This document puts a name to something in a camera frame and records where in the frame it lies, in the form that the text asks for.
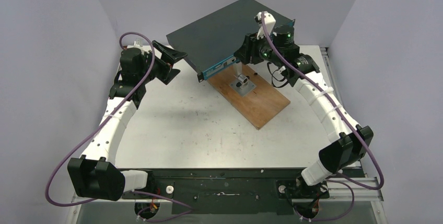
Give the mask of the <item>teal grey network switch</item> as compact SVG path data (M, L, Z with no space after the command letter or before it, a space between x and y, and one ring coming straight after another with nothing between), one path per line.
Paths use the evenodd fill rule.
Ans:
M234 52L245 36L258 32L255 17L262 11L274 16L276 26L295 23L256 0L238 0L169 33L167 41L173 49L187 53L185 61L202 82L235 63Z

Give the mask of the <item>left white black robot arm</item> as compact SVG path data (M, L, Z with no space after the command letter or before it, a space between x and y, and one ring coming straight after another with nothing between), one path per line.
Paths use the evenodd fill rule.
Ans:
M143 170L119 170L115 157L130 119L154 79L169 84L180 70L174 64L187 54L153 41L153 50L133 45L121 51L119 70L109 92L100 127L79 158L70 158L67 170L77 196L117 201L130 191L142 198L154 195L156 184Z

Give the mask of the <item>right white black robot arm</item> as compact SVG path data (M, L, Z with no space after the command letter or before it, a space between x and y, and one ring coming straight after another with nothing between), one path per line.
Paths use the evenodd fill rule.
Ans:
M374 133L344 110L317 63L294 43L293 32L292 27L283 25L268 37L248 33L234 56L244 64L267 61L281 69L287 84L305 98L324 127L330 144L319 151L318 160L303 169L295 183L296 192L308 197L317 184L363 158Z

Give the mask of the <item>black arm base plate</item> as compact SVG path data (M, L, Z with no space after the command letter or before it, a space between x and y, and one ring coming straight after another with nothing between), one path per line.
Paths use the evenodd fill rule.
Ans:
M142 194L127 192L123 199L151 199L149 193L182 202L172 212L191 206L193 214L291 215L288 200L309 207L316 197L331 198L333 184L299 186L301 169L146 169L147 186Z

